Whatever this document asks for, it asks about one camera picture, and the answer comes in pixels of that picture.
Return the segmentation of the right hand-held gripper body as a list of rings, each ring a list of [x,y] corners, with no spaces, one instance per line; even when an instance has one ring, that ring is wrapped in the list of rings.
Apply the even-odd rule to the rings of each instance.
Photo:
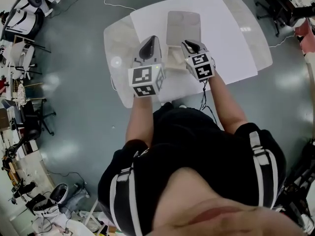
[[[195,79],[205,81],[215,76],[215,61],[202,42],[184,40],[181,47],[186,67]]]

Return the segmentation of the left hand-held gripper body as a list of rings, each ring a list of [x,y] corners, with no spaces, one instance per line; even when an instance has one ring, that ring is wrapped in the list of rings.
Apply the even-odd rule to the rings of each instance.
[[[165,80],[164,64],[157,36],[146,38],[135,49],[132,66],[128,69],[129,86],[138,98],[156,96]]]

